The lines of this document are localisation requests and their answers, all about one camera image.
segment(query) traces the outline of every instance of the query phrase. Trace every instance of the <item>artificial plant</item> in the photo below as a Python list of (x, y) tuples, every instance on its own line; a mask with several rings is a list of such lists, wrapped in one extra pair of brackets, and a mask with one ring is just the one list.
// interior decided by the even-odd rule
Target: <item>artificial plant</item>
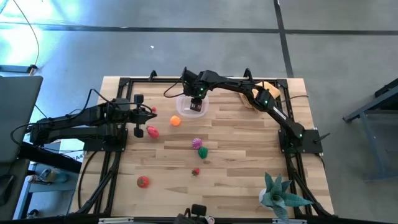
[(285, 192), (290, 183), (292, 183), (291, 180), (282, 182), (282, 176), (279, 174), (274, 182), (268, 173), (266, 173), (265, 178), (267, 190), (262, 196), (261, 203), (269, 208), (272, 208), (280, 219), (288, 219), (286, 206), (299, 207), (312, 204), (311, 201), (305, 200), (298, 195)]

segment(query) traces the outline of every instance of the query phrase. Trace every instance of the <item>pink toy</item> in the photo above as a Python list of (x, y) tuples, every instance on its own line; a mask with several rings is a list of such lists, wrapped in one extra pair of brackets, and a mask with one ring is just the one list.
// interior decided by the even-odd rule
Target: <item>pink toy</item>
[(147, 132), (148, 132), (149, 136), (152, 138), (159, 137), (159, 131), (157, 130), (157, 128), (155, 128), (153, 126), (147, 126)]
[(192, 147), (193, 147), (193, 149), (195, 149), (195, 150), (199, 150), (199, 149), (201, 148), (201, 145), (202, 145), (202, 141), (201, 141), (200, 138), (195, 138), (195, 139), (192, 141)]

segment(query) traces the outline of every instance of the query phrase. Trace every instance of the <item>orange ball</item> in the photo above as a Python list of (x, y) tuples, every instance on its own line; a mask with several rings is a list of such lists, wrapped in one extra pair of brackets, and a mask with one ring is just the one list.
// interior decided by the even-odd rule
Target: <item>orange ball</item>
[(181, 119), (178, 116), (172, 116), (170, 119), (170, 124), (172, 126), (178, 126), (181, 123)]

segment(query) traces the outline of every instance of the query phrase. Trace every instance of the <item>red strawberry toy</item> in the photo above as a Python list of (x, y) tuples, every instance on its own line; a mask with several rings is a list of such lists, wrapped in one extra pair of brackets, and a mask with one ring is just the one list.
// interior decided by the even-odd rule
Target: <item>red strawberry toy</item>
[(197, 175), (199, 175), (199, 173), (200, 173), (200, 169), (199, 169), (199, 168), (194, 168), (194, 169), (192, 170), (192, 175), (193, 175), (194, 177), (196, 177)]
[(137, 185), (140, 188), (146, 188), (149, 185), (149, 178), (146, 176), (138, 177)]

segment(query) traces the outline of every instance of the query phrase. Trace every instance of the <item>wooden table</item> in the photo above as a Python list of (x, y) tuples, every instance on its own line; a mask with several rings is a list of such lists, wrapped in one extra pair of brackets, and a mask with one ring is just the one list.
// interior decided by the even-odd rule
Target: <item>wooden table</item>
[[(101, 94), (107, 99), (115, 98), (119, 78), (104, 77)], [(288, 84), (290, 96), (307, 94), (303, 79), (290, 78)], [(245, 108), (237, 93), (215, 89), (208, 93), (210, 108), (204, 117), (180, 116), (181, 125), (173, 127), (169, 119), (178, 115), (175, 98), (163, 97), (170, 85), (135, 83), (133, 86), (133, 94), (144, 94), (144, 104), (157, 108), (158, 117), (147, 125), (156, 126), (160, 138), (151, 139), (145, 133), (139, 139), (129, 134), (119, 166), (112, 216), (176, 217), (197, 203), (206, 205), (207, 214), (213, 217), (274, 218), (273, 211), (259, 208), (258, 195), (265, 187), (265, 172), (273, 178), (282, 174), (287, 179), (285, 158), (277, 137), (279, 125), (267, 113)], [(169, 94), (180, 92), (182, 86), (177, 85)], [(295, 98), (291, 102), (295, 120), (307, 129), (313, 128), (308, 99)], [(205, 160), (192, 149), (193, 138), (201, 138), (209, 149)], [(89, 155), (85, 156), (83, 165)], [(97, 153), (88, 165), (81, 188), (83, 203), (98, 185), (103, 157), (103, 152)], [(302, 157), (309, 189), (333, 213), (320, 158), (309, 154)], [(193, 177), (191, 171), (196, 167), (200, 168), (200, 175)], [(150, 178), (148, 189), (136, 185), (142, 175)], [(108, 196), (108, 191), (104, 192), (101, 211)], [(72, 204), (72, 211), (75, 210), (77, 196)], [(292, 209), (289, 215), (294, 216)]]

